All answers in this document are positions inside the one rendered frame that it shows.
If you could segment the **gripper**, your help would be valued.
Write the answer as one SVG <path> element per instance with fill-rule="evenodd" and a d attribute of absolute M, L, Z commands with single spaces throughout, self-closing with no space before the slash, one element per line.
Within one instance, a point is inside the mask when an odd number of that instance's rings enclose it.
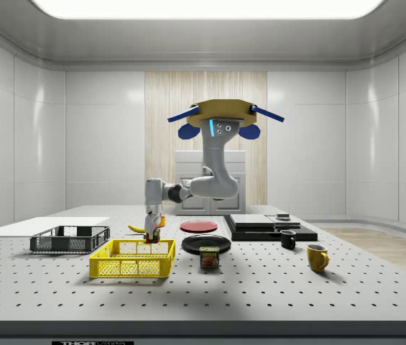
<path fill-rule="evenodd" d="M 159 240 L 161 215 L 148 214 L 145 219 L 145 239 L 146 240 Z"/>

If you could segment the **red plate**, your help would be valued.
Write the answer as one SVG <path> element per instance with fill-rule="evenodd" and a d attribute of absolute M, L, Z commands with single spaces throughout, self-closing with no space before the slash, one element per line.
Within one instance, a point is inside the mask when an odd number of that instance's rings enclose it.
<path fill-rule="evenodd" d="M 208 233 L 218 228 L 212 221 L 187 221 L 180 225 L 180 229 L 188 233 Z"/>

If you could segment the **black plate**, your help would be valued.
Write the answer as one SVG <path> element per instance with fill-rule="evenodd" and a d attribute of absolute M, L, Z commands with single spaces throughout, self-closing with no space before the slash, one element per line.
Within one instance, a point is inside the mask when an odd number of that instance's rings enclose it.
<path fill-rule="evenodd" d="M 189 236 L 182 240 L 182 248 L 191 254 L 199 254 L 201 247 L 218 247 L 220 253 L 227 252 L 231 248 L 231 242 L 223 236 L 199 234 Z"/>

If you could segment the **yellow basket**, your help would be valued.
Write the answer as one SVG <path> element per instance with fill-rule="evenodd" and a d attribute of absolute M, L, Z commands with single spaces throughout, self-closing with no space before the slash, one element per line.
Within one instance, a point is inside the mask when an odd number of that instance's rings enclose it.
<path fill-rule="evenodd" d="M 148 244 L 112 239 L 89 257 L 91 277 L 167 277 L 175 258 L 175 240 Z"/>

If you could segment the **white cabinet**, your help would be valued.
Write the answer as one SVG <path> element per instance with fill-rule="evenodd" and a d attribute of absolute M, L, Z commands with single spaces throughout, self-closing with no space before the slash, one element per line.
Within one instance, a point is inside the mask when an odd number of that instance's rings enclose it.
<path fill-rule="evenodd" d="M 246 212 L 245 196 L 245 150 L 226 150 L 225 166 L 239 184 L 239 194 L 235 198 L 214 201 L 210 198 L 191 197 L 175 205 L 177 215 L 202 216 L 226 215 Z M 175 151 L 175 182 L 186 184 L 196 177 L 210 175 L 203 164 L 202 150 Z"/>

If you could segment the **flat-sided can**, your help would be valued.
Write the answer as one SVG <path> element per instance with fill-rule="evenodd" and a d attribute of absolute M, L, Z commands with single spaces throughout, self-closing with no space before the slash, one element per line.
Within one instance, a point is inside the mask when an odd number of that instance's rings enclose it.
<path fill-rule="evenodd" d="M 217 268 L 220 265 L 219 247 L 200 247 L 200 267 Z"/>

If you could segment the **dark grey basket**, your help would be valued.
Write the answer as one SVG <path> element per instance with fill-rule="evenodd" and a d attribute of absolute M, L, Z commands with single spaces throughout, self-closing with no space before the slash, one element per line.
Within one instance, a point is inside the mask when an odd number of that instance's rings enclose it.
<path fill-rule="evenodd" d="M 33 252 L 92 252 L 108 241 L 108 226 L 56 226 L 30 238 Z"/>

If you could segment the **black stove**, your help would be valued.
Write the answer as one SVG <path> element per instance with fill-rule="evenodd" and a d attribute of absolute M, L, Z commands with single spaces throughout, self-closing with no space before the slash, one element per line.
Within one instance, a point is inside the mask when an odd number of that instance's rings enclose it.
<path fill-rule="evenodd" d="M 262 214 L 231 214 L 224 216 L 233 241 L 279 241 L 281 230 L 296 232 L 297 241 L 317 241 L 318 234 L 300 224 L 293 217 L 289 220 Z"/>

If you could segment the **white board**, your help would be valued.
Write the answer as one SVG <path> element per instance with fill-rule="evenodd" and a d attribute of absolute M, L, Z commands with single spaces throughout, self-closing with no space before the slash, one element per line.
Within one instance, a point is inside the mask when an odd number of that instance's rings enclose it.
<path fill-rule="evenodd" d="M 0 236 L 33 236 L 56 226 L 95 226 L 108 217 L 36 217 L 0 227 Z"/>

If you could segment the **drone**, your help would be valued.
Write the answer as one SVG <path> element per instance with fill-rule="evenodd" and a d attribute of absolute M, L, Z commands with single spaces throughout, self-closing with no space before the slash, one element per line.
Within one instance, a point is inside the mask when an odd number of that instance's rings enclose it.
<path fill-rule="evenodd" d="M 193 104 L 189 109 L 171 116 L 167 120 L 174 122 L 186 119 L 187 124 L 178 130 L 181 139 L 191 139 L 200 132 L 200 121 L 212 118 L 240 119 L 243 123 L 239 135 L 245 139 L 256 139 L 261 130 L 254 123 L 257 115 L 263 114 L 271 119 L 283 122 L 285 119 L 257 105 L 239 99 L 212 99 Z"/>

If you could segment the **black mug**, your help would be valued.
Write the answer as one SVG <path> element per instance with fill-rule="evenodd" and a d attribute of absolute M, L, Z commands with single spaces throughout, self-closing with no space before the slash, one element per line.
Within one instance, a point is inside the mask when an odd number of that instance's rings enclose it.
<path fill-rule="evenodd" d="M 296 245 L 296 232 L 293 230 L 281 230 L 280 240 L 283 248 L 294 249 Z"/>

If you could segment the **yellow mug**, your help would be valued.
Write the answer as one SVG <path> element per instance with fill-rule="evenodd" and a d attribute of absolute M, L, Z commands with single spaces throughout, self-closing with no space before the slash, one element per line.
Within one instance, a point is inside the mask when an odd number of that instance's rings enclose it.
<path fill-rule="evenodd" d="M 308 264 L 314 272 L 323 272 L 328 266 L 328 250 L 319 244 L 307 245 Z"/>

